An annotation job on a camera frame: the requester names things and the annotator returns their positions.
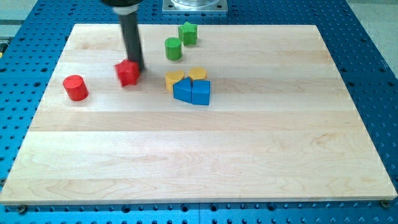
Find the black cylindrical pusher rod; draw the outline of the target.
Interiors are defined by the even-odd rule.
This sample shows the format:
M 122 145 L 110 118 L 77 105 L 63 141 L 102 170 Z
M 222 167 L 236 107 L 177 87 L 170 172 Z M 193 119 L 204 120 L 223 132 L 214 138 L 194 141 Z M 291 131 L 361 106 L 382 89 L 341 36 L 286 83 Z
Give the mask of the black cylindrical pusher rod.
M 132 62 L 136 62 L 139 66 L 139 70 L 143 70 L 145 65 L 136 12 L 132 12 L 128 15 L 120 15 L 119 24 L 123 33 L 127 58 Z

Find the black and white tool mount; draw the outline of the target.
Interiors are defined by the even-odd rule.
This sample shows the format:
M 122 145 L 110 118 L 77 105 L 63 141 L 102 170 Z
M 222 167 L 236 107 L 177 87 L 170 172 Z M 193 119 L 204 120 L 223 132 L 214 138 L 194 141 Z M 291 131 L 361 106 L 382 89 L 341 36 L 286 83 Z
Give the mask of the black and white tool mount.
M 138 10 L 142 0 L 101 0 L 101 2 L 112 7 L 118 15 L 128 15 Z

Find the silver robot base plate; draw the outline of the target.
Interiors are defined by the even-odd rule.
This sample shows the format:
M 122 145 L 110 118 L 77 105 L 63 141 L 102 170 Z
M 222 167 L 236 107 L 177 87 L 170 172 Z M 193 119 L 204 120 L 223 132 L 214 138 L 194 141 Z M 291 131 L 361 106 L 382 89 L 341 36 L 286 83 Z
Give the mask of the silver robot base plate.
M 164 14 L 226 14 L 228 2 L 227 0 L 163 0 L 162 12 Z

